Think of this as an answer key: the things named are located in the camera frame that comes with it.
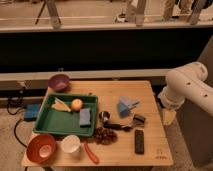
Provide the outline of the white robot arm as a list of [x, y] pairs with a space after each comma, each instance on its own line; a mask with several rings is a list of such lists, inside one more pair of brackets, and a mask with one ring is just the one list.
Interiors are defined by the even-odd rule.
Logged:
[[186, 99], [213, 116], [213, 87], [205, 83], [207, 76], [208, 70], [201, 62], [192, 62], [166, 73], [166, 86], [158, 94], [163, 105], [164, 125], [173, 122], [177, 110]]

